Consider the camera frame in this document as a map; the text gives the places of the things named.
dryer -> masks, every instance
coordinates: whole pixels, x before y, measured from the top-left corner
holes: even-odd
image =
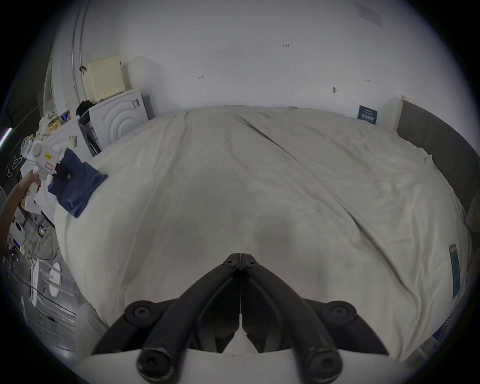
[[[102,151],[148,121],[140,89],[110,97],[90,107],[88,113],[90,124],[85,125],[87,134]]]

white blanket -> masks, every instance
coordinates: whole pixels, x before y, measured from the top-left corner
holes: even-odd
[[[471,240],[459,200],[423,149],[365,121],[193,109],[148,122],[91,164],[109,178],[78,219],[57,206],[55,222],[80,291],[107,324],[246,252],[304,298],[353,304],[403,360],[464,292]]]

label sticker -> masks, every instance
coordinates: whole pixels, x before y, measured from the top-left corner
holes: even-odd
[[[377,111],[361,105],[359,108],[359,115],[357,119],[365,120],[369,123],[375,124],[377,122],[377,113]]]

gray headboard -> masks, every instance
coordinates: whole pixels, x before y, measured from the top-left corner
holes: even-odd
[[[445,176],[468,212],[475,192],[480,188],[480,156],[460,134],[426,110],[400,102],[397,132],[403,139],[423,148]]]

dark blue cloth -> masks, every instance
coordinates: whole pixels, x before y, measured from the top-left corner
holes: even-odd
[[[57,197],[59,204],[73,217],[78,217],[85,209],[92,193],[103,183],[108,175],[103,175],[87,163],[82,163],[69,148],[61,163],[71,174],[70,180],[61,181],[53,177],[48,191]]]

